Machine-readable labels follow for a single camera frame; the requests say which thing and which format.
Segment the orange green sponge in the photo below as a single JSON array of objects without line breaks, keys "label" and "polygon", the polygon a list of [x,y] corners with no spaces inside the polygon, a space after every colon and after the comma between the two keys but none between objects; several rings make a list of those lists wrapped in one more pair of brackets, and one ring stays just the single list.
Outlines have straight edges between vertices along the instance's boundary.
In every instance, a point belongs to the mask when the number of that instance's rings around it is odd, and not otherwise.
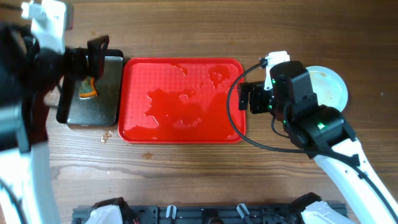
[{"label": "orange green sponge", "polygon": [[81,99],[91,98],[97,96],[98,92],[95,88],[95,79],[93,77],[86,77],[79,88],[79,97]]}]

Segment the white plate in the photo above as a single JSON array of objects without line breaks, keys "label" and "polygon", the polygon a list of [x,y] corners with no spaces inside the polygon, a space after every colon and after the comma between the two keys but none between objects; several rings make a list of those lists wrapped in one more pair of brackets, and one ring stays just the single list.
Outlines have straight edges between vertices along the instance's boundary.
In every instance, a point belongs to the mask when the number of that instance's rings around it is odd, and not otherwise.
[{"label": "white plate", "polygon": [[333,70],[322,66],[309,66],[313,92],[318,104],[333,107],[342,112],[348,103],[348,89],[343,79]]}]

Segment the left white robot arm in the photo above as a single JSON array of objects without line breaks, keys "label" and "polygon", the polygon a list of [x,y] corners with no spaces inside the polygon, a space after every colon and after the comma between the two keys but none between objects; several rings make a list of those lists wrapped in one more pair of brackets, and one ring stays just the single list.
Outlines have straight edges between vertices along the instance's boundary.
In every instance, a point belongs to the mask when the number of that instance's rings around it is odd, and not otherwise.
[{"label": "left white robot arm", "polygon": [[59,223],[49,169],[44,103],[60,79],[99,78],[109,37],[52,49],[27,27],[1,23],[1,197],[10,223]]}]

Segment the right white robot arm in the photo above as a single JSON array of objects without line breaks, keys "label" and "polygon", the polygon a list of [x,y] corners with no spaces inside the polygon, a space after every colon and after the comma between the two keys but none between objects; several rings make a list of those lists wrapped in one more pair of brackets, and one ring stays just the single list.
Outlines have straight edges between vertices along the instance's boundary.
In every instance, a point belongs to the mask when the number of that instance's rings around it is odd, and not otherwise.
[{"label": "right white robot arm", "polygon": [[270,65],[261,59],[230,87],[238,91],[239,109],[270,113],[283,124],[293,150],[260,144],[233,129],[246,142],[274,152],[305,154],[333,181],[361,223],[397,223],[397,202],[371,167],[352,126],[342,112],[318,104],[310,72],[299,61],[277,63],[264,82],[241,83],[249,72]]}]

